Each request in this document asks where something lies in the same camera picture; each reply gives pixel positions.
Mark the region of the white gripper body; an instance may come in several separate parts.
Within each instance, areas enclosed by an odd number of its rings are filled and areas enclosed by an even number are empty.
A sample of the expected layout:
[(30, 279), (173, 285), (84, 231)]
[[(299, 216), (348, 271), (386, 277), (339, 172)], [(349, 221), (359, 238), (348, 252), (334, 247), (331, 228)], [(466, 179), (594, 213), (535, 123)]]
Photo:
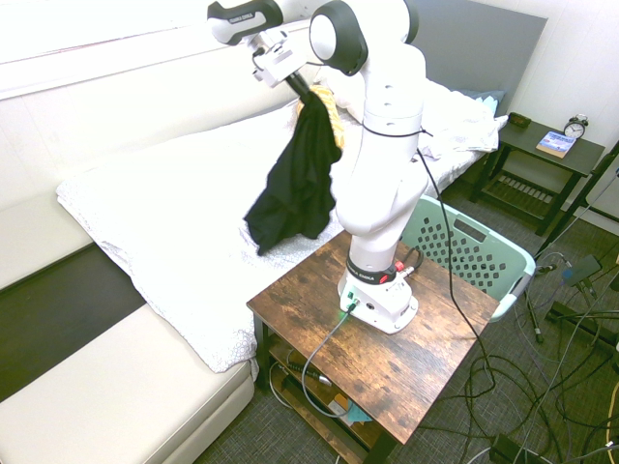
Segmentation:
[(296, 73), (305, 64), (305, 56), (288, 41), (279, 28), (262, 31), (251, 39), (254, 77), (274, 88)]

